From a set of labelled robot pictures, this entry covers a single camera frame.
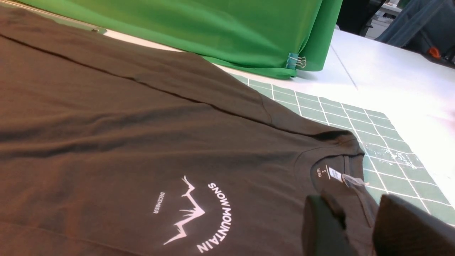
green cloth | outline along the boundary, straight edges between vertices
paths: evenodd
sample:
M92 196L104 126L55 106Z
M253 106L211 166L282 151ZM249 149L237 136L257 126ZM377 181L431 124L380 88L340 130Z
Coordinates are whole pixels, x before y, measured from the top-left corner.
M286 79L290 53L320 71L342 0L22 0L31 6Z

mountain graphic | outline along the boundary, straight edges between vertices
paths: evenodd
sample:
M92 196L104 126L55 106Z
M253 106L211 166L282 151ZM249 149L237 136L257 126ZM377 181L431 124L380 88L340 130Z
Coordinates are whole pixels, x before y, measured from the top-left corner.
M177 230L178 230L178 234L169 239L166 243L164 243L163 245L166 245L172 241L175 241L177 239L180 239L180 238L183 238L183 237L186 237L187 234L185 232L185 230L183 229L183 226L187 223L189 223L190 221L194 220L195 218L197 217L201 217L202 215L205 214L205 211L199 207L199 205L197 205L196 201L193 199L193 197L191 196L191 192L195 189L193 185L191 185L188 180L187 180L187 177L186 175L183 176L183 179L182 179L187 185L188 185L188 190L185 194L182 195L182 197L187 197L190 202L193 204L194 208L193 209L190 209L190 210L180 210L180 211L185 211L185 212L189 212L189 214L185 214L183 217L187 217L177 223L174 224L174 226L177 227Z

dark t-shirt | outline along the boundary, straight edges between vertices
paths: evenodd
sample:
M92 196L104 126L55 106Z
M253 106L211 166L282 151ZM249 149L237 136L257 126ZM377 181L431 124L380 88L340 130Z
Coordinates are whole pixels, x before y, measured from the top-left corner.
M0 8L0 255L302 255L321 189L372 251L377 206L347 131L192 53Z

white table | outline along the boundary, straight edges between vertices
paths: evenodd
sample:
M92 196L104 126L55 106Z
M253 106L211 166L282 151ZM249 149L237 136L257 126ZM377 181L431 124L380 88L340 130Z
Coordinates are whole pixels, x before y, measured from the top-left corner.
M384 112L455 205L455 69L420 54L335 31L332 49L364 99Z
M105 35L178 51L113 31ZM455 205L455 161L450 161L455 148L455 120L451 115L455 112L455 70L431 63L419 54L338 30L320 72L299 72L293 79L277 80L218 67L257 81L385 113Z
M381 8L379 8L379 11L383 11L385 13L397 16L402 11L402 9L396 7L395 5L392 6L388 4L383 4Z

green cutting mat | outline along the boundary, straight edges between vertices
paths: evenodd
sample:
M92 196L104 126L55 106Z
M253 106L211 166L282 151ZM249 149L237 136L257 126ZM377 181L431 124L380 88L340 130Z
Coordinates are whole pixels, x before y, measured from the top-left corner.
M395 194L440 220L455 225L455 209L386 115L233 76L304 118L351 131L365 152L364 177L365 182L369 182L367 190L378 203L382 194Z

